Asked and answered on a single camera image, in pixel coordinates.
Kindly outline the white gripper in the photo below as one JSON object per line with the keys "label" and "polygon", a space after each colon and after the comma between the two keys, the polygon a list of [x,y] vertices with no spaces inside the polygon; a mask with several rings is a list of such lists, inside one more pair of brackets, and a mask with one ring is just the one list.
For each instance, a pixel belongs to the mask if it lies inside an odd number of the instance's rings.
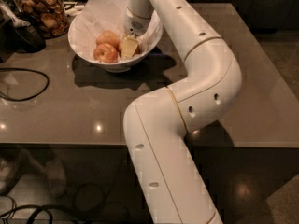
{"label": "white gripper", "polygon": [[131,59],[140,53],[138,40],[131,35],[142,36],[148,31],[151,19],[138,17],[129,9],[124,12],[123,28],[128,34],[121,42],[121,57]]}

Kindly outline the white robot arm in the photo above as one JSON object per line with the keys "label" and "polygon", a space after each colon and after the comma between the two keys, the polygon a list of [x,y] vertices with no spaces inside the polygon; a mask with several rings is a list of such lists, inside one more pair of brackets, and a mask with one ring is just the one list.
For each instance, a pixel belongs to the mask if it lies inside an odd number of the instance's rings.
{"label": "white robot arm", "polygon": [[223,116],[242,76],[221,36],[186,0],[128,0],[126,30],[143,35],[157,14],[187,76],[129,104],[125,141],[154,224],[222,224],[184,143],[186,134]]}

